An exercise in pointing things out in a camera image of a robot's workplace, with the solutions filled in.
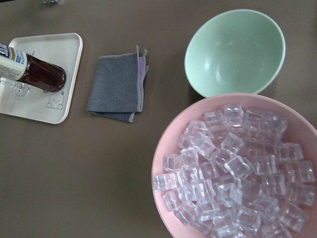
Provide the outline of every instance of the tabletop surface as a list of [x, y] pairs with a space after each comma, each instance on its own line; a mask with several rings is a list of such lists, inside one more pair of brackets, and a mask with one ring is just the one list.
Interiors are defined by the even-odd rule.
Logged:
[[[39, 0], [0, 3], [0, 42], [78, 33], [82, 57], [61, 124], [0, 114], [0, 236], [170, 238], [156, 209], [151, 166], [168, 124], [202, 99], [184, 71], [187, 45], [210, 18], [261, 11], [280, 26], [284, 65], [260, 94], [317, 128], [317, 0]], [[144, 108], [133, 123], [85, 111], [98, 58], [147, 49]]]

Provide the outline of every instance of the bottle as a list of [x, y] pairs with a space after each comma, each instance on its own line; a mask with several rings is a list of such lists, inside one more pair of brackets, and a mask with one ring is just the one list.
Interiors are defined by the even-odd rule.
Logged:
[[0, 77], [57, 92], [66, 82], [65, 70], [0, 43]]

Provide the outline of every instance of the bottle label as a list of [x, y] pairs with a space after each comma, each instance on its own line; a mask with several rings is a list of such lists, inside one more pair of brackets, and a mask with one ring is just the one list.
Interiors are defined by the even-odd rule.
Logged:
[[0, 43], [0, 77], [19, 80], [26, 69], [27, 57], [23, 51]]

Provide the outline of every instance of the mint green bowl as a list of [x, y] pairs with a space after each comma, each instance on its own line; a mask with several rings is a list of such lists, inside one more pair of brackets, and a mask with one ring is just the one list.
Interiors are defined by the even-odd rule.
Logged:
[[193, 36], [185, 55], [185, 72], [202, 96], [254, 93], [264, 90], [279, 73], [285, 39], [267, 15], [248, 9], [224, 12]]

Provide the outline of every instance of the microfiber towel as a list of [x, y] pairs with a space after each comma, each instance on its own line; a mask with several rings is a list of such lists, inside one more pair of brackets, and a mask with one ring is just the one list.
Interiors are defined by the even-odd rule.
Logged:
[[133, 122], [143, 109], [143, 82], [148, 70], [144, 50], [122, 55], [101, 56], [86, 111], [106, 118]]

